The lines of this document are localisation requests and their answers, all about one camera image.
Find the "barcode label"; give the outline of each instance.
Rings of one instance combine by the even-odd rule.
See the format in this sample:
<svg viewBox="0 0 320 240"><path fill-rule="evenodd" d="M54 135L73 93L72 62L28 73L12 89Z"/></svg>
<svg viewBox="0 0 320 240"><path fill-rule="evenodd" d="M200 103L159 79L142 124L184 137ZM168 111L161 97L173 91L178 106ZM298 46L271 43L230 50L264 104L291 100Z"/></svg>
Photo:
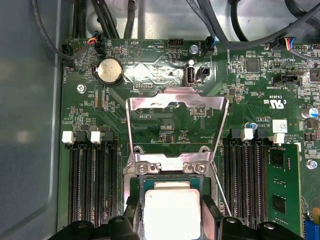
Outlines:
<svg viewBox="0 0 320 240"><path fill-rule="evenodd" d="M272 120L272 131L274 134L286 134L288 133L288 124L286 119L274 119Z"/></svg>

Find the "motherboard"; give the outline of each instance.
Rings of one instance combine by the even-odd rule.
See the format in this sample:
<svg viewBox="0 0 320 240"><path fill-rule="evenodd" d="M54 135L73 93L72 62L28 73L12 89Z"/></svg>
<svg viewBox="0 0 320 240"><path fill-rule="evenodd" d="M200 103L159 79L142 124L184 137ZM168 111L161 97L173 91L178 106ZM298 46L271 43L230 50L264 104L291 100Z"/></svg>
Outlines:
<svg viewBox="0 0 320 240"><path fill-rule="evenodd" d="M70 39L64 48L86 43ZM319 45L293 47L320 56ZM126 100L179 87L228 99L214 163L231 215L251 228L271 221L303 235L320 206L320 67L268 44L230 51L183 39L105 40L64 67L62 141L72 135L60 146L58 231L123 213L131 152ZM183 102L138 108L130 112L133 150L167 157L213 151L219 117ZM227 214L221 194L218 202Z"/></svg>

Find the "black cable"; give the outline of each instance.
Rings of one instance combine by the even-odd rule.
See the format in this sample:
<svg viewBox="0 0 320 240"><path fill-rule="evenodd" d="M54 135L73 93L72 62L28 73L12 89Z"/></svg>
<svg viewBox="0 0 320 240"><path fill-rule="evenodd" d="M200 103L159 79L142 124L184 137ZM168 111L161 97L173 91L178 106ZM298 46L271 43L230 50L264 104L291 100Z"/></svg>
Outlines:
<svg viewBox="0 0 320 240"><path fill-rule="evenodd" d="M136 2L134 0L128 1L128 14L127 14L127 21L124 29L124 39L130 39L132 35L132 31L134 28L135 22L135 14L136 14Z"/></svg>
<svg viewBox="0 0 320 240"><path fill-rule="evenodd" d="M303 58L307 61L315 61L315 62L320 62L320 57L317 57L317 56L307 56L307 55L304 55L298 51L295 51L293 48L289 51L289 53L292 53L300 58Z"/></svg>
<svg viewBox="0 0 320 240"><path fill-rule="evenodd" d="M117 31L117 27L115 25L115 22L114 22L112 15L111 15L111 12L109 11L108 5L106 4L105 0L99 0L99 3L101 6L101 9L102 9L102 12L105 16L105 19L111 29L111 33L113 35L113 38L119 39L120 37L119 37L118 31Z"/></svg>
<svg viewBox="0 0 320 240"><path fill-rule="evenodd" d="M217 16L215 12L213 11L213 8L211 6L211 3L209 0L198 0L199 5L204 10L205 15L208 18L208 21L210 22L214 33L219 38L220 42L228 49L230 50L246 50L251 49L266 43L269 43L273 41L276 38L283 37L287 35L288 33L292 32L293 30L300 27L303 23L305 23L308 19L310 19L313 15L315 15L317 12L320 11L320 3L318 3L316 6L314 6L307 14L302 16L300 19L296 20L289 26L270 34L266 37L253 40L253 41L247 41L247 42L230 42L228 41L224 31L222 30L219 21L217 19Z"/></svg>
<svg viewBox="0 0 320 240"><path fill-rule="evenodd" d="M107 39L112 39L113 38L112 34L111 34L110 30L109 30L109 26L107 24L107 21L105 19L104 13L102 12L102 9L100 8L100 5L99 5L98 1L97 0L91 0L91 2L93 4L93 7L94 7L96 15L98 16L98 20L99 20L99 22L101 24L104 36Z"/></svg>
<svg viewBox="0 0 320 240"><path fill-rule="evenodd" d="M86 9L87 9L87 0L76 0L79 1L79 10L78 10L78 17L79 17L79 38L84 39L86 38Z"/></svg>
<svg viewBox="0 0 320 240"><path fill-rule="evenodd" d="M290 11L290 13L295 16L297 19L303 17L307 12L303 10L295 0L284 0L286 7ZM311 17L305 23L312 26L316 31L320 32L320 20L316 17Z"/></svg>
<svg viewBox="0 0 320 240"><path fill-rule="evenodd" d="M79 0L74 0L73 3L73 21L72 21L72 38L78 37L78 26L79 26Z"/></svg>
<svg viewBox="0 0 320 240"><path fill-rule="evenodd" d="M238 39L241 42L248 42L248 39L242 32L239 21L238 21L238 3L240 1L241 0L229 0L229 3L231 4L231 8L230 8L231 23L232 23L232 27L235 32L235 35L238 37Z"/></svg>
<svg viewBox="0 0 320 240"><path fill-rule="evenodd" d="M192 0L186 0L186 2L189 4L189 6L192 8L192 10L195 12L195 14L202 20L206 28L208 29L210 35L214 38L215 32L212 29L212 26L210 25L210 22L208 21L205 14L201 11L201 9L198 7L198 5L192 1Z"/></svg>
<svg viewBox="0 0 320 240"><path fill-rule="evenodd" d="M51 42L45 27L41 21L41 17L40 17L40 13L39 13L39 9L38 9L38 0L31 0L32 3L32 11L33 11L33 15L34 15L34 19L36 21L36 25L41 33L41 35L43 36L46 44L49 46L49 48L54 51L59 57L66 59L66 60L75 60L78 57L80 57L88 48L89 48L89 44L86 44L84 47L82 47L79 51L77 51L74 55L69 56L66 55L64 53L62 53L61 51L59 51L56 46Z"/></svg>

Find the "capacitor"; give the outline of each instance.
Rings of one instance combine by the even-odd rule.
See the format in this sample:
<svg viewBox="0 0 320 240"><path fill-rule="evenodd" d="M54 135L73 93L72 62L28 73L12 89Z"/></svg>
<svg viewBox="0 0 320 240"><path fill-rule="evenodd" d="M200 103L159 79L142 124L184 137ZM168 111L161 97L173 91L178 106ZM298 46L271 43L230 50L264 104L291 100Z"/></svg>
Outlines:
<svg viewBox="0 0 320 240"><path fill-rule="evenodd" d="M124 79L124 69L121 63L111 57L94 66L92 72L95 78L107 86L115 86Z"/></svg>
<svg viewBox="0 0 320 240"><path fill-rule="evenodd" d="M255 122L247 122L244 127L246 129L252 129L253 131L257 130L258 125Z"/></svg>
<svg viewBox="0 0 320 240"><path fill-rule="evenodd" d="M301 116L304 119L316 118L318 117L318 113L319 111L315 107L308 107L302 110Z"/></svg>

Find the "gray metal panel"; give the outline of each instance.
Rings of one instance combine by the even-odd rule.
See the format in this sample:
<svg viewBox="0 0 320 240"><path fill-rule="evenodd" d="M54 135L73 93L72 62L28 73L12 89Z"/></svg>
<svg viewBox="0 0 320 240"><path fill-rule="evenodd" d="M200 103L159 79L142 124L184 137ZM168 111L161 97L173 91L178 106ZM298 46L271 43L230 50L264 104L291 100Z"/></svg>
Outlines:
<svg viewBox="0 0 320 240"><path fill-rule="evenodd" d="M105 0L116 16L120 37L123 36L127 22L128 0ZM184 38L203 40L208 30L185 0L136 0L137 10L133 28L133 38L168 39ZM230 20L228 0L211 0L215 14L230 41L238 41ZM314 7L318 0L296 0L306 11ZM88 1L87 22L98 26L97 17L91 1ZM238 5L239 24L249 40L272 34L296 18L288 11L284 0L242 0ZM88 28L88 37L97 28ZM294 31L297 42L307 42L315 38L316 31L307 24Z"/></svg>
<svg viewBox="0 0 320 240"><path fill-rule="evenodd" d="M38 2L53 42L64 2L65 39L69 1ZM30 0L2 2L0 22L0 239L47 239L57 227L61 74L40 37Z"/></svg>

